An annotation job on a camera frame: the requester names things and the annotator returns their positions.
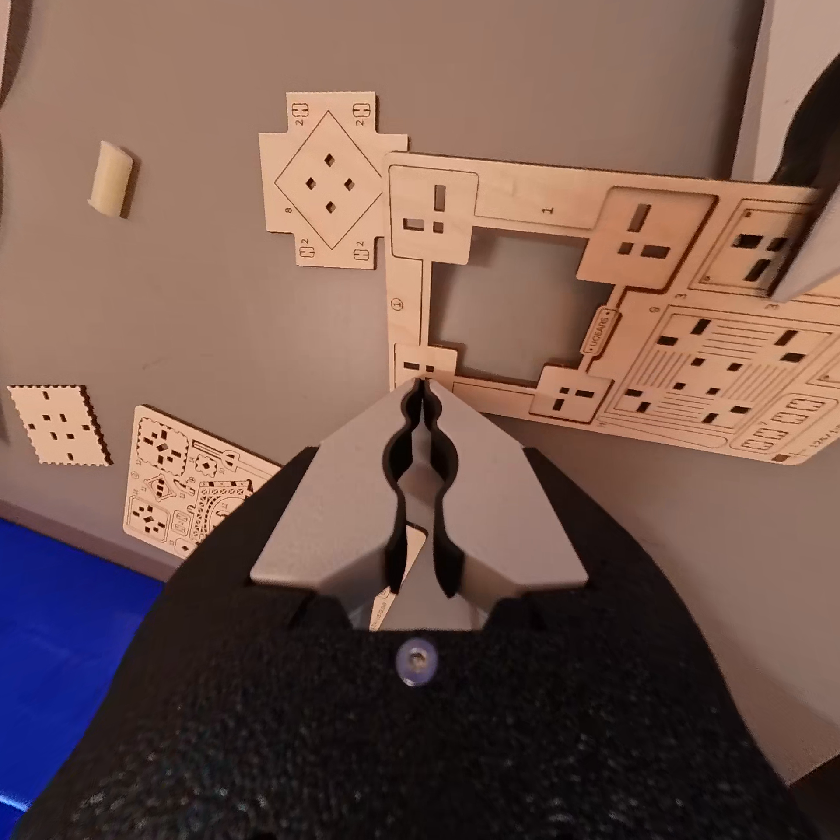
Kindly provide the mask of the small serrated square wooden piece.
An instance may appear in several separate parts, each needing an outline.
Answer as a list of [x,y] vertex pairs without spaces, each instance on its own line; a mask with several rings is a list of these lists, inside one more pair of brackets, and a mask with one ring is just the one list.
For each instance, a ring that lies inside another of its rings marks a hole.
[[41,464],[112,464],[83,385],[10,385],[7,389]]

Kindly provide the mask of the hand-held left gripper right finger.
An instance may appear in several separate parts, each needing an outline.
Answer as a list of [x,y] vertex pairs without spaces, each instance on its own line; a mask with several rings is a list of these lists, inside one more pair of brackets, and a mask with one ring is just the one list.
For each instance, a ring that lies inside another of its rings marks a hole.
[[490,613],[529,592],[589,580],[525,449],[434,380],[425,382],[434,499],[434,572],[447,597]]

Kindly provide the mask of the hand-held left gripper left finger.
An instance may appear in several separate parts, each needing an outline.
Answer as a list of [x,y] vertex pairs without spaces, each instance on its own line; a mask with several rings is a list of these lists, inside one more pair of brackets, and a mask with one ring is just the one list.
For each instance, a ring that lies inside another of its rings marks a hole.
[[408,538],[398,480],[421,413],[422,382],[409,380],[325,438],[251,580],[331,596],[349,612],[386,588],[399,593]]

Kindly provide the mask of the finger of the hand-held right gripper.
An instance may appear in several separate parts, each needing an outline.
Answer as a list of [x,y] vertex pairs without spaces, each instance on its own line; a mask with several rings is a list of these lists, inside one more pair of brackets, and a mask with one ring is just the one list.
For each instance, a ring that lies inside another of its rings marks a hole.
[[764,3],[732,180],[770,179],[796,110],[838,52],[838,1]]
[[792,301],[838,276],[839,188],[834,187],[831,195],[818,195],[814,204],[795,213],[784,236],[793,244],[766,248],[770,259],[782,251],[786,254],[767,289],[768,299],[775,303]]

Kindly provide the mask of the wooden puzzle sheet square cutout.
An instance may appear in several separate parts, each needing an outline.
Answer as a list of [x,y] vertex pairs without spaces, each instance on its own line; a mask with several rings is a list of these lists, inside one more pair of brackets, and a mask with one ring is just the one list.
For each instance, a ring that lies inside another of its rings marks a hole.
[[[838,441],[838,269],[782,301],[809,230],[807,185],[728,182],[390,152],[391,388],[431,377],[476,410],[795,466]],[[576,366],[536,385],[457,374],[428,341],[434,264],[476,228],[585,239],[577,280],[611,293]]]

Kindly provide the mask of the grey desk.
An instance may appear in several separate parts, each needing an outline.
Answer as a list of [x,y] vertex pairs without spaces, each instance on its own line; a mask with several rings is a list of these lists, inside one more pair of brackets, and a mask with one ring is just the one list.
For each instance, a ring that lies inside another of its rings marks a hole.
[[[726,177],[763,2],[16,4],[2,106],[2,498],[104,553],[134,408],[283,463],[387,391],[376,270],[296,266],[267,233],[258,133],[287,91],[375,91],[413,151]],[[128,219],[88,204],[100,141]],[[433,336],[467,370],[575,361],[608,289],[577,242],[478,232],[436,268]],[[82,384],[113,465],[39,465],[6,385]],[[707,635],[788,780],[838,751],[838,446],[787,467],[496,418],[630,531]]]

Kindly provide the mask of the blue plastic bin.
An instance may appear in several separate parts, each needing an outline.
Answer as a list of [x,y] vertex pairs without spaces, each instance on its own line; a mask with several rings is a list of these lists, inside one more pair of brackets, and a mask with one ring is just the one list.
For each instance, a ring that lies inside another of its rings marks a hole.
[[1,834],[87,729],[163,583],[1,521]]

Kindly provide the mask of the cross-shaped wooden piece diamond print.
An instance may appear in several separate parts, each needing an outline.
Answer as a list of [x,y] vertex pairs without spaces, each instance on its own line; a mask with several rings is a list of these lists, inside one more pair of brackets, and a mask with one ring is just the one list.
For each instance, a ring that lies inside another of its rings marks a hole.
[[404,133],[379,133],[373,91],[287,94],[288,129],[259,134],[266,230],[295,239],[299,266],[375,268],[385,235],[385,156]]

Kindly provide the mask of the cream wax stick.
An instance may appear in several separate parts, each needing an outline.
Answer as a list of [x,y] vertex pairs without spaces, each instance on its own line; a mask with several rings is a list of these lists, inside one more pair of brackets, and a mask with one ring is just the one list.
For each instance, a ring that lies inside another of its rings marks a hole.
[[123,147],[106,140],[99,144],[87,204],[105,217],[122,217],[128,202],[134,156]]

